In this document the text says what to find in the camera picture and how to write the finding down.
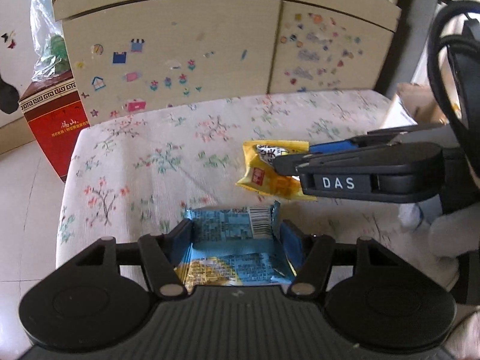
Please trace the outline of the white gloved hand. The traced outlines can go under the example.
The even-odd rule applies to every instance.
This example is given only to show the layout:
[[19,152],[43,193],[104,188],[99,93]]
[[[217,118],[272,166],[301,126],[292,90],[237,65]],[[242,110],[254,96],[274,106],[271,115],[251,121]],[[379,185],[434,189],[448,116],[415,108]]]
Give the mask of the white gloved hand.
[[[458,257],[479,248],[479,204],[438,217],[430,226],[430,251]],[[445,342],[455,359],[479,359],[479,304],[457,304],[453,329]]]

